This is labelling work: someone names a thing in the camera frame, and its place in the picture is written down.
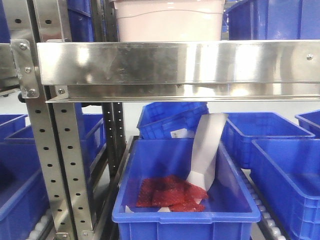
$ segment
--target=storage rack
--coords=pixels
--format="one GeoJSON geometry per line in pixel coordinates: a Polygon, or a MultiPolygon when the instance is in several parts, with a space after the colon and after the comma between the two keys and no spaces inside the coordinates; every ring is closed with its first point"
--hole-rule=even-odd
{"type": "Polygon", "coordinates": [[[119,43],[112,8],[92,0],[97,42],[74,43],[65,0],[3,5],[11,43],[0,44],[0,79],[19,81],[58,240],[117,239],[112,204],[131,146],[122,102],[320,99],[318,40],[119,43]],[[101,103],[104,114],[107,148],[94,185],[83,164],[78,103],[101,103]],[[111,182],[98,204],[106,163],[111,182]]]}

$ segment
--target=reflective metal surface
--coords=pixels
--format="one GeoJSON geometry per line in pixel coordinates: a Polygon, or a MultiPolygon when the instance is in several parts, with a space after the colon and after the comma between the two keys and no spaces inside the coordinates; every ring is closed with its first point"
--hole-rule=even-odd
{"type": "Polygon", "coordinates": [[[71,41],[67,0],[33,0],[41,42],[71,41]]]}
{"type": "Polygon", "coordinates": [[[36,76],[38,88],[38,98],[28,98],[25,100],[28,109],[28,115],[33,129],[37,152],[40,159],[43,178],[50,201],[50,208],[53,215],[55,231],[59,233],[68,233],[71,240],[75,239],[72,213],[70,211],[69,193],[65,182],[64,170],[61,162],[61,152],[59,142],[57,141],[57,128],[53,118],[53,109],[46,100],[45,88],[40,83],[40,73],[38,68],[38,53],[36,42],[40,40],[34,5],[31,0],[2,0],[6,15],[11,40],[16,47],[17,62],[21,66],[25,65],[24,73],[36,76]]]}
{"type": "Polygon", "coordinates": [[[37,73],[29,42],[25,39],[13,39],[11,40],[11,47],[22,97],[24,99],[38,98],[40,93],[36,77],[37,73]]]}
{"type": "Polygon", "coordinates": [[[319,83],[69,86],[49,103],[320,100],[319,83]]]}
{"type": "Polygon", "coordinates": [[[0,43],[0,86],[1,80],[17,77],[14,56],[9,43],[0,43]]]}
{"type": "Polygon", "coordinates": [[[53,109],[74,222],[80,238],[83,231],[92,231],[96,222],[87,146],[80,141],[86,135],[81,105],[54,104],[53,109]]]}
{"type": "Polygon", "coordinates": [[[38,48],[44,85],[320,81],[320,40],[39,43],[38,48]]]}
{"type": "Polygon", "coordinates": [[[13,88],[11,88],[11,87],[0,88],[0,97],[2,97],[2,96],[6,97],[9,94],[13,94],[13,93],[18,92],[18,91],[20,91],[19,86],[13,87],[13,88]]]}

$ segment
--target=blue plastic bin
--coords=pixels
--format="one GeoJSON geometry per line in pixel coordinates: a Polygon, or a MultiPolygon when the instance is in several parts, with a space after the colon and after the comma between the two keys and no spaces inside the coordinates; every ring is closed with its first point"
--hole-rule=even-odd
{"type": "Polygon", "coordinates": [[[93,42],[90,0],[68,0],[67,4],[72,41],[93,42]]]}
{"type": "Polygon", "coordinates": [[[275,112],[228,113],[222,141],[243,169],[251,168],[252,140],[313,139],[315,135],[275,112]]]}
{"type": "Polygon", "coordinates": [[[298,119],[301,127],[315,134],[315,138],[320,139],[320,110],[298,114],[295,118],[298,119]]]}
{"type": "Polygon", "coordinates": [[[0,143],[6,137],[26,126],[26,114],[0,115],[0,143]]]}
{"type": "Polygon", "coordinates": [[[193,139],[138,140],[130,154],[112,220],[121,240],[249,240],[260,212],[226,149],[219,145],[216,175],[204,212],[157,212],[135,207],[142,180],[171,174],[186,179],[193,139]],[[128,206],[134,213],[125,213],[128,206]]]}
{"type": "Polygon", "coordinates": [[[319,9],[319,0],[242,0],[227,10],[229,39],[320,39],[319,9]]]}
{"type": "Polygon", "coordinates": [[[320,237],[320,140],[254,140],[251,178],[292,240],[320,237]]]}
{"type": "Polygon", "coordinates": [[[2,0],[0,0],[0,43],[10,43],[10,33],[2,0]]]}
{"type": "MultiPolygon", "coordinates": [[[[104,120],[102,114],[84,114],[85,136],[81,139],[83,150],[89,157],[89,164],[96,158],[97,154],[106,143],[104,131],[104,120]]],[[[34,134],[31,125],[8,136],[5,140],[8,144],[35,144],[34,134]]]]}
{"type": "Polygon", "coordinates": [[[137,128],[143,139],[171,139],[179,129],[196,132],[208,113],[206,102],[154,102],[143,107],[137,128]]]}
{"type": "Polygon", "coordinates": [[[24,240],[49,208],[35,145],[0,143],[0,240],[24,240]]]}

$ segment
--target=screw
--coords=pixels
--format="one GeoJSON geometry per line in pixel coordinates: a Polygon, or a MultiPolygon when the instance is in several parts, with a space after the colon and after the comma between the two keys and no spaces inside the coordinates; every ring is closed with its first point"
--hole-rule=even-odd
{"type": "Polygon", "coordinates": [[[59,94],[64,94],[66,91],[64,90],[64,89],[62,89],[62,88],[60,88],[59,90],[58,90],[58,93],[59,94]]]}
{"type": "Polygon", "coordinates": [[[312,54],[308,54],[306,56],[306,59],[310,61],[310,60],[314,59],[314,56],[312,54]]]}
{"type": "Polygon", "coordinates": [[[27,74],[29,74],[29,73],[31,73],[31,67],[29,67],[29,66],[27,66],[27,67],[25,67],[24,68],[24,71],[27,73],[27,74]]]}
{"type": "Polygon", "coordinates": [[[36,90],[33,88],[28,90],[28,92],[27,92],[28,97],[33,97],[35,94],[36,94],[36,90]]]}
{"type": "Polygon", "coordinates": [[[28,48],[27,44],[25,44],[23,42],[20,43],[19,47],[20,47],[21,50],[26,50],[28,48]]]}

